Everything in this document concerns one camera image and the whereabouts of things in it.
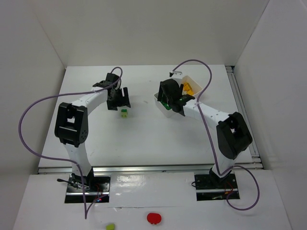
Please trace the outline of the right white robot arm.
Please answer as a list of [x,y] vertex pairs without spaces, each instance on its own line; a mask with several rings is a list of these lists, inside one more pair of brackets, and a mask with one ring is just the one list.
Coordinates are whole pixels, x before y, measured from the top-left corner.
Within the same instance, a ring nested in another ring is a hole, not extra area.
[[216,131],[220,155],[213,150],[215,164],[209,175],[213,183],[219,184],[228,177],[240,153],[252,143],[251,133],[241,113],[218,111],[182,91],[183,85],[174,79],[162,81],[157,100],[175,113],[202,121],[207,131]]

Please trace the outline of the yellow lego brick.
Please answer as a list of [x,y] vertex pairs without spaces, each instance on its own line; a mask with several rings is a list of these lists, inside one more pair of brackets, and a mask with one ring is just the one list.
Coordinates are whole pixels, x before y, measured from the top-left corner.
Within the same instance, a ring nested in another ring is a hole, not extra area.
[[191,87],[191,85],[188,82],[183,83],[183,92],[185,94],[190,95],[190,96],[194,95],[193,88]]

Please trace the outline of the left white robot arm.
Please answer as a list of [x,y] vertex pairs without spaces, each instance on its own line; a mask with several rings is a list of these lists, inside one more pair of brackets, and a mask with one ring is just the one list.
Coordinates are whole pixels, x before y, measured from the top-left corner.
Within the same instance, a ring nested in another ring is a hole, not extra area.
[[103,103],[107,104],[109,111],[116,111],[119,107],[131,107],[128,88],[121,88],[120,76],[114,73],[108,73],[105,80],[95,83],[92,92],[72,103],[62,102],[55,124],[55,136],[73,161],[73,181],[84,182],[86,186],[94,184],[94,171],[85,147],[89,135],[88,116]]

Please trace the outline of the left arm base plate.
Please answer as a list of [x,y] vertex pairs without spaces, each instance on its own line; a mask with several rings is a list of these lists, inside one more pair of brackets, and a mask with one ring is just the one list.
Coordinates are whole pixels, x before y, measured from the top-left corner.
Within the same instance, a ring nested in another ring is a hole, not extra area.
[[[97,199],[96,203],[108,203],[109,202],[109,190],[110,190],[110,176],[98,176],[94,178],[92,185],[85,186],[85,198],[86,203],[92,203]],[[70,176],[67,183],[65,204],[78,204],[83,203],[82,185],[79,182],[74,182]]]

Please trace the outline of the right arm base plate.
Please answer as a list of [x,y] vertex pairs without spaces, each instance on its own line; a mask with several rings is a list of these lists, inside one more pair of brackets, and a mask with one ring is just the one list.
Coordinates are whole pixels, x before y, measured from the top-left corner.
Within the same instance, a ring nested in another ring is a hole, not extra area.
[[197,201],[240,199],[236,176],[231,173],[224,181],[214,184],[209,174],[195,174],[192,187],[196,189]]

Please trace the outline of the light green bottom brick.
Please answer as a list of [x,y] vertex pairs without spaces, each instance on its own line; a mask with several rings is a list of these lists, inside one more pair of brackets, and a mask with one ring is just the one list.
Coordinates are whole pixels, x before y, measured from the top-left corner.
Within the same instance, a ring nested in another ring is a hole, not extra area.
[[121,112],[121,117],[127,118],[127,116],[128,116],[128,112],[127,111]]

